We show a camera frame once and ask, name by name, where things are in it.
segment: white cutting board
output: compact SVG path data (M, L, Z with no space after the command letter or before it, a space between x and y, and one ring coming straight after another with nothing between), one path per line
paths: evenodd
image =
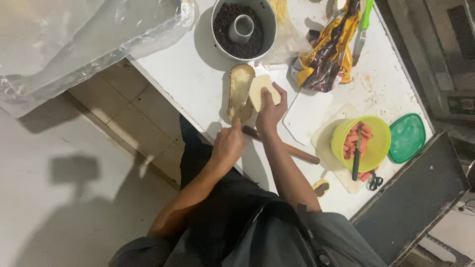
M332 171L350 194L358 193L371 178L366 182L362 182L360 179L353 181L351 171L333 154L331 140L336 127L340 125L344 119L354 119L358 117L360 117L360 114L356 108L352 104L345 104L331 116L328 121L323 123L311 138L312 146L315 148L315 154L320 158L320 165L326 170ZM384 169L384 165L386 165L386 158L380 164L380 170Z
M307 145L323 123L322 118L332 101L330 92L300 89L282 122L297 142Z

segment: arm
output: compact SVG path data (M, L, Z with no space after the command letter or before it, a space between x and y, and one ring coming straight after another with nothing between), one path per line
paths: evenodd
M264 108L257 117L256 128L264 144L277 192L294 208L300 203L307 206L307 211L321 211L312 186L298 169L277 134L277 123L287 111L287 92L276 83L273 83L273 86L279 92L282 100L280 104L274 105L269 90L266 87L262 88Z
M185 216L208 197L215 184L241 157L244 139L241 122L235 117L231 128L216 136L213 153L203 170L157 215L148 237L173 238L186 227Z

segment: wooden rolling pin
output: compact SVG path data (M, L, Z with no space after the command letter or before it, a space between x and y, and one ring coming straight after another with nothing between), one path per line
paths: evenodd
M257 140L261 141L261 138L259 137L259 134L257 133L257 130L256 129L253 129L249 126L244 126L242 127L242 132L251 136L251 137L254 137L256 138ZM307 152L304 152L298 148L295 148L289 144L286 144L284 143L285 147L287 148L287 150L289 151L289 153L292 155L292 156L295 156L299 159L302 159L304 161L308 161L310 163L313 163L313 164L319 164L320 163L320 159L313 156L313 155L310 155L309 153Z

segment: floor tile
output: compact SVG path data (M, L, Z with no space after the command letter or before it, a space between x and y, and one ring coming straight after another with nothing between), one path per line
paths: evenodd
M69 89L69 93L105 124L129 104L125 97L99 75Z
M155 87L147 86L132 104L171 139L180 136L180 113Z
M149 84L147 79L125 58L101 71L99 75L114 86L129 102Z
M182 155L183 150L177 144L172 143L162 154L154 159L152 163L180 184L180 161Z
M183 138L180 136L177 137L177 139L173 140L175 144L177 144L182 150L185 150L185 142L183 141Z
M172 143L166 134L132 104L121 111L107 126L150 161Z

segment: white table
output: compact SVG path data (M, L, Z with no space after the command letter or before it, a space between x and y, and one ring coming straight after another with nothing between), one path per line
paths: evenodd
M221 127L228 126L223 119L228 120L226 110L229 72L239 63L224 57L214 46L210 27L214 0L196 2L201 13L199 22L177 44L143 58L135 59L132 54L129 60L210 142L213 142ZM297 0L289 4L289 12L297 28L306 33L308 27L314 29L315 24L326 25L326 6L327 0L319 3ZM376 8L371 13L366 43L360 61L351 73L354 80L346 85L338 85L329 93L334 95L334 101L323 115L323 121L349 102L356 106L361 115L378 115L388 124L404 114L417 113L423 118L429 139L433 135L430 122L424 108L419 104L414 86L408 79L405 68L401 66L399 55L393 49L390 35L378 13ZM287 68L268 72L258 66L255 70L257 76L269 74L273 81L287 90L290 106L297 91L287 80ZM246 124L254 126L256 116L254 114ZM282 123L278 125L278 132L284 142L315 154L310 143L306 146L299 144ZM262 144L248 136L245 137L245 142L244 154L236 167L259 182L262 188L276 192ZM350 218L375 194L363 188L359 193L350 195L332 172L326 172L320 165L312 165L297 158L294 160L311 185L323 177L330 182L329 192L320 199L324 211L338 212ZM402 164L387 162L380 172L385 182L402 167Z

